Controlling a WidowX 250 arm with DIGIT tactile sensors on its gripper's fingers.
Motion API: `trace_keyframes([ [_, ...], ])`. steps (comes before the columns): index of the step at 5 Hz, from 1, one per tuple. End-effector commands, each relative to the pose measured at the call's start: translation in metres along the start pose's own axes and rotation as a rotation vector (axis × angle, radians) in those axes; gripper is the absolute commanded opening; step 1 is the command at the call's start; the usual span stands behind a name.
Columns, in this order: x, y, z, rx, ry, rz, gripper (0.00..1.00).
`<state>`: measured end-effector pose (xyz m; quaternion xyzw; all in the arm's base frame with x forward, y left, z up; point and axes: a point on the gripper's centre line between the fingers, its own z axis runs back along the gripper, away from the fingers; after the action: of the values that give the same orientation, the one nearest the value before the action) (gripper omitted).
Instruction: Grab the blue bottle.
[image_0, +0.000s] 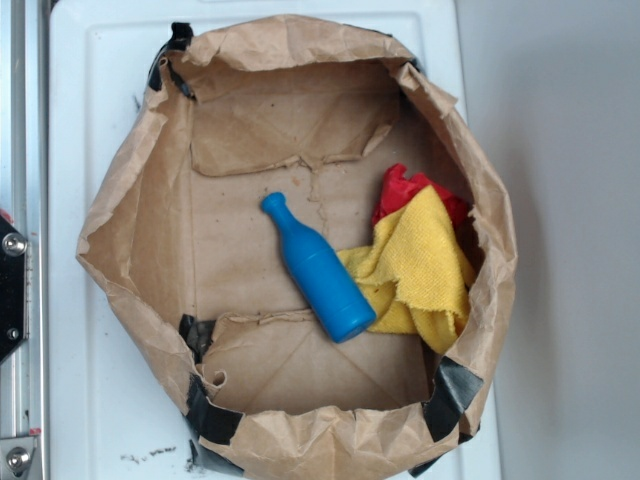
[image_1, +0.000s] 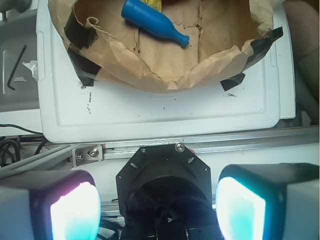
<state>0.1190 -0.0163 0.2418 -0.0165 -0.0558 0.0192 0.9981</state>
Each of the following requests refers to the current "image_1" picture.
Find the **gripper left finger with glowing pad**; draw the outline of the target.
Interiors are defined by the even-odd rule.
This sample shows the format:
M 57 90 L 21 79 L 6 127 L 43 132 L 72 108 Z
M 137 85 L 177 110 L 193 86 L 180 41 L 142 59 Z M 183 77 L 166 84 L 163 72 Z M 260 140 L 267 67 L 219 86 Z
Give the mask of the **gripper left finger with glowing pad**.
M 0 173 L 2 240 L 94 240 L 101 198 L 84 170 Z

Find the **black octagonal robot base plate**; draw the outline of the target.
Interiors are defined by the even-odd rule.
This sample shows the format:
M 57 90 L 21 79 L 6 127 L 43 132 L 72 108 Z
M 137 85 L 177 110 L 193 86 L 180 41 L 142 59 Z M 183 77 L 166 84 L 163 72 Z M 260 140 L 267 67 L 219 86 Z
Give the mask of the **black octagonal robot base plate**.
M 181 151 L 176 144 L 142 146 L 115 180 L 126 223 L 139 211 L 212 204 L 211 169 L 185 146 Z

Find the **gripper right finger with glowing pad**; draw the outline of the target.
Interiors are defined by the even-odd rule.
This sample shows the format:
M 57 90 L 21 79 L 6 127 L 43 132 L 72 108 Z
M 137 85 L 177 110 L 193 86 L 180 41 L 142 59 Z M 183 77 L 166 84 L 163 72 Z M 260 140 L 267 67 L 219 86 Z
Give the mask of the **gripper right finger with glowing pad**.
M 226 240 L 318 240 L 320 167 L 229 164 L 220 173 L 215 204 Z

